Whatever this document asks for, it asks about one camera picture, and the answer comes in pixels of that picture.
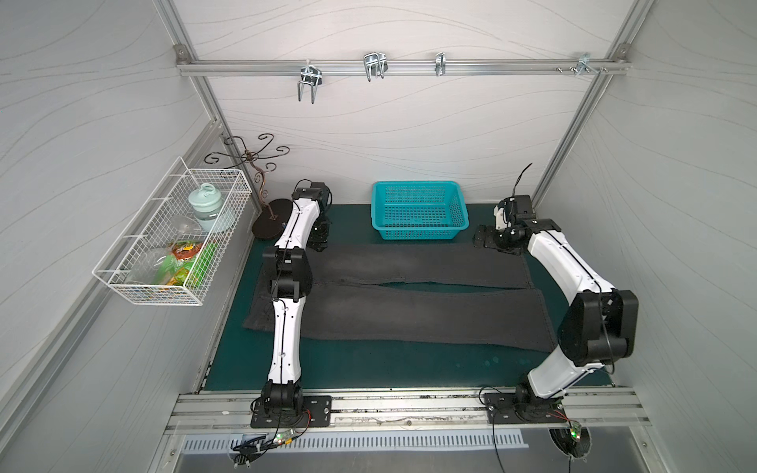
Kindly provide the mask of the dark grey long pants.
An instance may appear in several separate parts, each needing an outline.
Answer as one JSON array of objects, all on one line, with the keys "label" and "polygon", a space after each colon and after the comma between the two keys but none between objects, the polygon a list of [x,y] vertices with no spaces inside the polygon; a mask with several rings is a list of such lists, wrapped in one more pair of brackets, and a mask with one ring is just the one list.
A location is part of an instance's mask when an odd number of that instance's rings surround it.
[{"label": "dark grey long pants", "polygon": [[526,259],[472,244],[333,244],[308,250],[302,334],[321,340],[557,345]]}]

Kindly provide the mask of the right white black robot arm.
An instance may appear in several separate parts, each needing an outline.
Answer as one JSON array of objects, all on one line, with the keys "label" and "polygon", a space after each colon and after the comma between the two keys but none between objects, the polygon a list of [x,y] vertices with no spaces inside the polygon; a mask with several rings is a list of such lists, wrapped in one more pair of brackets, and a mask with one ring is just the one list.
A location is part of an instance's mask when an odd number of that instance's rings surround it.
[{"label": "right white black robot arm", "polygon": [[632,355],[639,300],[602,278],[549,219],[520,220],[510,227],[477,227],[477,248],[527,252],[558,284],[569,309],[557,330],[557,347],[516,387],[514,406],[522,411],[552,408],[565,391]]}]

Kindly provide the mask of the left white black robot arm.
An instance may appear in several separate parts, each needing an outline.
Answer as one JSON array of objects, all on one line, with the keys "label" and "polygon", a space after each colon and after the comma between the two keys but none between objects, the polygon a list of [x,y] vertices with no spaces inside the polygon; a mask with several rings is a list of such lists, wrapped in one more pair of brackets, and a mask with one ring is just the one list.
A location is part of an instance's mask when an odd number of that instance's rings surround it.
[{"label": "left white black robot arm", "polygon": [[269,293],[274,310],[272,359],[261,393],[267,410],[296,414],[304,410],[301,329],[307,296],[313,287],[307,247],[325,203],[320,196],[296,197],[283,234],[263,254],[264,269],[271,276]]}]

